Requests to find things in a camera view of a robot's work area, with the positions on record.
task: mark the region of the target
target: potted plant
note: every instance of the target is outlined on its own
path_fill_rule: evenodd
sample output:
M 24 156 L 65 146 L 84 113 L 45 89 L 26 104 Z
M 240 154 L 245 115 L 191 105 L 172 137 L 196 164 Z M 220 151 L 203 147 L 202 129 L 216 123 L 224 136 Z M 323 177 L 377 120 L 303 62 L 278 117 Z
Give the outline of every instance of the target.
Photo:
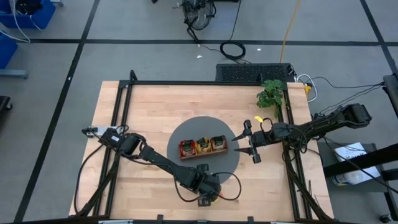
M 275 118 L 279 117 L 279 109 L 282 106 L 282 82 L 280 80 L 266 80 L 262 85 L 264 90 L 257 94 L 257 106 L 267 108 L 275 105 Z

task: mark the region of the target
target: wheel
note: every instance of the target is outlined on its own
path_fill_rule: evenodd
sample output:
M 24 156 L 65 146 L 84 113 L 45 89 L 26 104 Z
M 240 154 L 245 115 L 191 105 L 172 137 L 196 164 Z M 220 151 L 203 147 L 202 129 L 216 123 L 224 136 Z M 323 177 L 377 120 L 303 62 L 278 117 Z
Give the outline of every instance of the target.
M 379 220 L 380 220 L 380 222 L 382 222 L 382 223 L 388 223 L 388 222 L 391 222 L 391 221 L 392 221 L 392 218 L 391 218 L 391 215 L 388 214 L 388 215 L 382 215 L 382 216 L 380 216 Z
M 12 104 L 9 103 L 9 104 L 6 106 L 6 110 L 9 111 L 9 110 L 11 110 L 11 109 L 12 109 Z

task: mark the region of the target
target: white label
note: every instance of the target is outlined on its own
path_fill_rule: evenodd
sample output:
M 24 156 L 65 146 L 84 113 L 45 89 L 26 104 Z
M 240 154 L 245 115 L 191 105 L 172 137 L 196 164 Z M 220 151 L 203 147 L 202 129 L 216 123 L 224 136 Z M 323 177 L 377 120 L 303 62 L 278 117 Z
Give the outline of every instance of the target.
M 112 139 L 113 141 L 119 141 L 119 140 L 120 140 L 120 139 L 119 139 L 118 137 L 116 137 L 116 136 L 112 136 L 111 139 Z

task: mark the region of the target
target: gray circular platform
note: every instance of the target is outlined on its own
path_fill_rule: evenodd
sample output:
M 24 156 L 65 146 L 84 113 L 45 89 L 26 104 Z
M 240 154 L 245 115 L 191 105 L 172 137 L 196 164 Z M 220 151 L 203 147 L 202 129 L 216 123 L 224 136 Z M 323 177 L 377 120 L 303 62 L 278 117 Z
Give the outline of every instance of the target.
M 224 154 L 205 156 L 181 161 L 178 145 L 183 140 L 197 141 L 202 137 L 212 138 L 224 135 L 228 143 L 228 151 Z M 195 167 L 199 164 L 209 164 L 209 172 L 233 173 L 239 163 L 239 152 L 234 151 L 239 147 L 234 133 L 228 125 L 219 119 L 207 116 L 191 118 L 180 124 L 173 132 L 167 145 L 167 158 L 181 166 Z M 220 175 L 220 182 L 228 180 L 231 175 Z

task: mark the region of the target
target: white cable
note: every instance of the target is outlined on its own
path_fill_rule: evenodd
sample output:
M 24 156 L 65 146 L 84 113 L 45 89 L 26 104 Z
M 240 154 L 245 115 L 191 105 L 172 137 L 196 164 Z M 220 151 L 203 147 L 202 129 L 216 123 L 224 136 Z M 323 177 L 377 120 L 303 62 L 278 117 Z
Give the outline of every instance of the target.
M 15 2 L 15 0 L 12 0 L 12 3 L 14 4 L 14 7 L 12 8 L 12 14 L 14 15 L 15 24 L 17 25 L 17 27 L 18 27 L 18 29 L 19 29 L 19 32 L 21 32 L 21 34 L 22 34 L 23 36 L 26 37 L 26 40 L 25 40 L 25 39 L 20 39 L 20 38 L 17 38 L 17 37 L 13 37 L 13 36 L 11 36 L 11 35 L 8 35 L 8 34 L 6 34 L 5 32 L 3 32 L 2 30 L 0 30 L 0 32 L 1 32 L 2 34 L 4 34 L 4 35 L 8 36 L 8 37 L 11 38 L 11 39 L 19 40 L 19 41 L 22 41 L 22 42 L 25 42 L 25 43 L 30 43 L 29 37 L 26 36 L 26 34 L 21 30 L 21 28 L 19 27 L 19 24 L 18 24 L 18 22 L 17 22 L 17 16 L 16 16 L 16 4 L 17 4 L 17 3 Z
M 315 87 L 315 84 L 314 84 L 314 82 L 312 81 L 311 77 L 310 77 L 309 75 L 307 75 L 307 74 L 301 74 L 301 75 L 299 75 L 299 76 L 297 77 L 296 82 L 298 82 L 298 81 L 300 80 L 300 77 L 302 77 L 302 76 L 305 76 L 305 77 L 309 78 L 310 82 L 312 83 L 312 87 L 313 87 L 313 89 L 315 90 L 315 96 L 314 96 L 314 98 L 312 98 L 311 100 L 308 100 L 308 103 L 311 103 L 312 101 L 314 101 L 314 100 L 318 97 L 318 91 L 317 91 L 317 88 Z

